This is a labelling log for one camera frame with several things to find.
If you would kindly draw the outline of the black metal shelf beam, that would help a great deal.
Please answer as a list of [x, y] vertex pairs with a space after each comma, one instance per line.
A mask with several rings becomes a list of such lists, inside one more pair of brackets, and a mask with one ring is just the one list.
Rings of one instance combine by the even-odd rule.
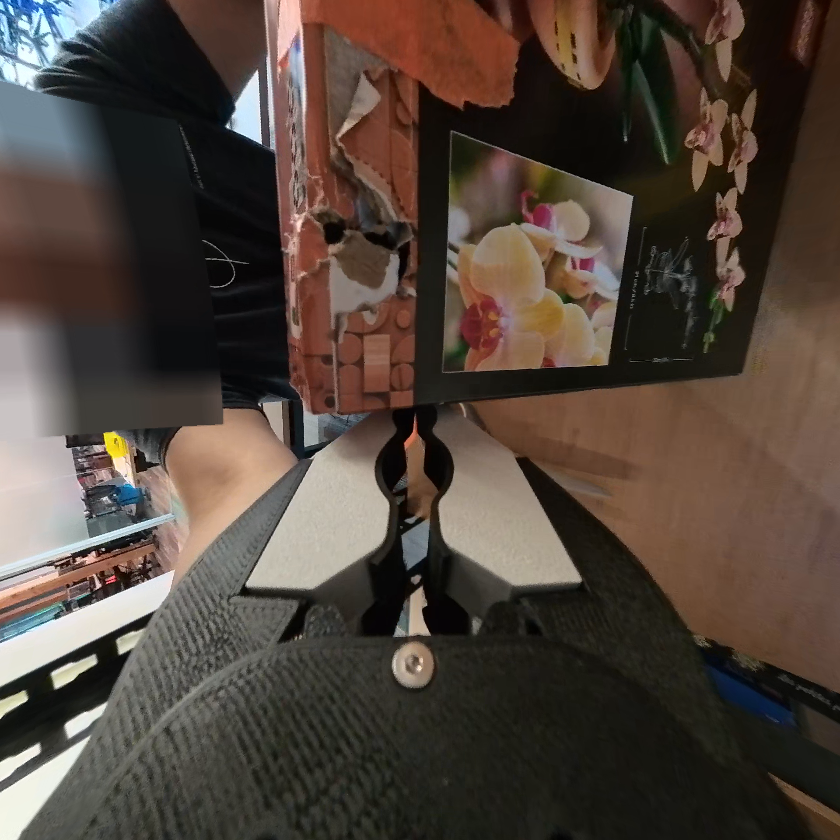
[[729, 705], [755, 759], [772, 775], [838, 810], [839, 695], [790, 671], [695, 635], [705, 665], [728, 672], [789, 701], [798, 728], [784, 728]]

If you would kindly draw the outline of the person's left forearm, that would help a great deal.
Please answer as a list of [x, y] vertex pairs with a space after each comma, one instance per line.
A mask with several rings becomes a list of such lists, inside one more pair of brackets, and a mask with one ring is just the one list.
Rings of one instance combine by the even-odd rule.
[[169, 1], [234, 102], [266, 63], [263, 1]]

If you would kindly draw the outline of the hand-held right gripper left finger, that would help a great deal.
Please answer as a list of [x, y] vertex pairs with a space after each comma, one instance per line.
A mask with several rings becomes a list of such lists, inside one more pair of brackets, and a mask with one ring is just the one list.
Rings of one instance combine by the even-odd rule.
[[393, 635], [410, 589], [394, 488], [412, 408], [373, 413], [309, 459], [245, 592], [329, 606], [363, 635]]

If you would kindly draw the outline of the orange tape strip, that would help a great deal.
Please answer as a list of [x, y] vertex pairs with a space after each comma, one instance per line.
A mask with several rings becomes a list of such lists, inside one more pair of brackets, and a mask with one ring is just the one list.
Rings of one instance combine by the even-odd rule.
[[436, 98], [500, 108], [513, 96], [519, 42], [472, 1], [307, 1], [298, 24], [325, 25], [409, 77]]

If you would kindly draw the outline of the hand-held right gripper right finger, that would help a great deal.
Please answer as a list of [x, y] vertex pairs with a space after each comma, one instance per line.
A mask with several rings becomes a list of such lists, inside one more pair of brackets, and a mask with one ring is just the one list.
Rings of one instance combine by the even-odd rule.
[[577, 590], [583, 580], [518, 458], [459, 411], [418, 409], [423, 472], [436, 494], [423, 567], [432, 634], [468, 635], [499, 603]]

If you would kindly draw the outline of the orchid print toy box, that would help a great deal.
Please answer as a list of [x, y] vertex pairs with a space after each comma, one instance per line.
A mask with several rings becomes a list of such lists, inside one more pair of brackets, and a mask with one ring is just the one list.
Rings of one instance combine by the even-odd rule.
[[265, 2], [290, 386], [313, 414], [736, 375], [831, 2], [476, 2], [457, 108]]

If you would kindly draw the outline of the wooden desk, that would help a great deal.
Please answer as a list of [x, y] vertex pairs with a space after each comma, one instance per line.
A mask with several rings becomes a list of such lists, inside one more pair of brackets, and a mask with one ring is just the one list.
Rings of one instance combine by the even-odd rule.
[[694, 633], [835, 691], [838, 47], [832, 2], [741, 375], [475, 405], [574, 478]]

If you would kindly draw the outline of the person's right forearm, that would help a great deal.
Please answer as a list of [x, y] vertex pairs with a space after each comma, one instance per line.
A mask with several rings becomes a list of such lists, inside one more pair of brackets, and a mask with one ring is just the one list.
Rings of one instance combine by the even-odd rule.
[[164, 458], [187, 525], [173, 583], [297, 462], [257, 409], [226, 408], [221, 424], [180, 428]]

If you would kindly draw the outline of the person's black shirt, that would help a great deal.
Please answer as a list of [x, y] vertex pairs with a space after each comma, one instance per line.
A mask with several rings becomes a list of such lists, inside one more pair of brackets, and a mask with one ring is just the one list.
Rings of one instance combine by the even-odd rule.
[[276, 158], [231, 130], [236, 102], [165, 1], [115, 2], [65, 41], [38, 90], [176, 121], [192, 181], [224, 408], [292, 398]]

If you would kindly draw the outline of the black perforated rack frame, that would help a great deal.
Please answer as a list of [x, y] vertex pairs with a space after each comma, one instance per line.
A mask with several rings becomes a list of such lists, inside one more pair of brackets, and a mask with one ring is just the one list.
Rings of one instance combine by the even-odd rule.
[[152, 617], [68, 631], [58, 622], [2, 642], [1, 790], [81, 746], [102, 714], [123, 666]]

